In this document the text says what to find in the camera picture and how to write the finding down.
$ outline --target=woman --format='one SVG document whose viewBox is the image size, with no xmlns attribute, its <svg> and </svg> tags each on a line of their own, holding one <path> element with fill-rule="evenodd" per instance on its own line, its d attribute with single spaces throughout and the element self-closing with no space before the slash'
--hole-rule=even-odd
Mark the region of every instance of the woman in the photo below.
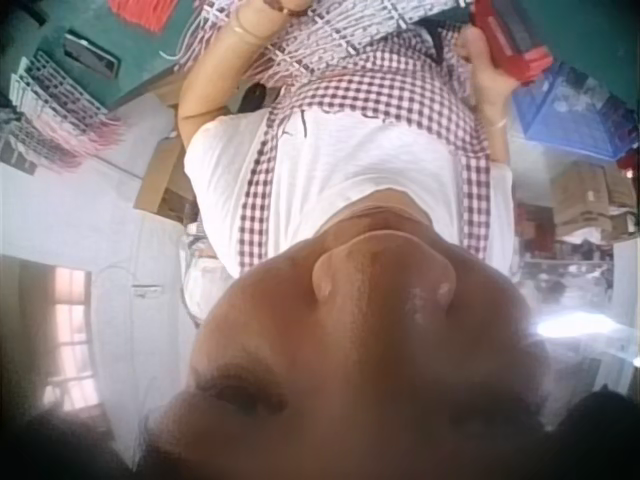
<svg viewBox="0 0 640 480">
<path fill-rule="evenodd" d="M 252 60 L 310 6 L 243 3 L 184 84 L 185 169 L 239 278 L 144 464 L 196 478 L 524 478 L 540 459 L 545 356 L 500 273 L 517 82 L 477 29 L 415 28 L 269 110 L 226 116 Z"/>
</svg>

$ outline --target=checkered apron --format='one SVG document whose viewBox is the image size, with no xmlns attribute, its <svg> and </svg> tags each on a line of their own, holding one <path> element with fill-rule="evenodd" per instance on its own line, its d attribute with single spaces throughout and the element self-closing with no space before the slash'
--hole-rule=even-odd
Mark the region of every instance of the checkered apron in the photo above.
<svg viewBox="0 0 640 480">
<path fill-rule="evenodd" d="M 247 183 L 238 253 L 244 272 L 267 258 L 271 188 L 278 139 L 294 112 L 356 112 L 418 128 L 446 143 L 459 163 L 462 245 L 484 259 L 489 236 L 490 164 L 484 130 L 462 100 L 469 96 L 468 65 L 453 52 L 457 29 L 439 30 L 434 42 L 418 27 L 366 47 L 312 81 L 294 86 L 271 107 Z"/>
</svg>

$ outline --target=blue plastic crate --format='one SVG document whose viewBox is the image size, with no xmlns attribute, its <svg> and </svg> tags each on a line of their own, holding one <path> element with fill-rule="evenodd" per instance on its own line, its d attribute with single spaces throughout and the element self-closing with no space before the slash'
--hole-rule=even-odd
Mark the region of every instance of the blue plastic crate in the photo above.
<svg viewBox="0 0 640 480">
<path fill-rule="evenodd" d="M 513 103 L 528 140 L 615 161 L 638 143 L 633 110 L 573 67 L 555 63 Z"/>
</svg>

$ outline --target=nose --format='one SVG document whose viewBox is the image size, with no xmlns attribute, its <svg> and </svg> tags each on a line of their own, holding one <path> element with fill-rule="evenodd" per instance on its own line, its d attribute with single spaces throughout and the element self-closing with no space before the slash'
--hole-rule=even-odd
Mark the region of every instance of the nose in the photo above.
<svg viewBox="0 0 640 480">
<path fill-rule="evenodd" d="M 418 374 L 420 338 L 445 321 L 456 284 L 444 257 L 395 231 L 367 233 L 326 253 L 312 280 L 341 364 L 356 366 L 349 381 L 370 388 Z"/>
</svg>

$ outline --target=light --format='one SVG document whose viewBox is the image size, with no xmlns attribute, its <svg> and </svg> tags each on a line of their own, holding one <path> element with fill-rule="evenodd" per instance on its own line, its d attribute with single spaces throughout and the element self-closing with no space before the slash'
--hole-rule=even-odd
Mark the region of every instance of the light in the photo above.
<svg viewBox="0 0 640 480">
<path fill-rule="evenodd" d="M 537 331 L 547 338 L 568 338 L 609 333 L 619 327 L 616 322 L 600 313 L 569 312 L 540 322 Z"/>
</svg>

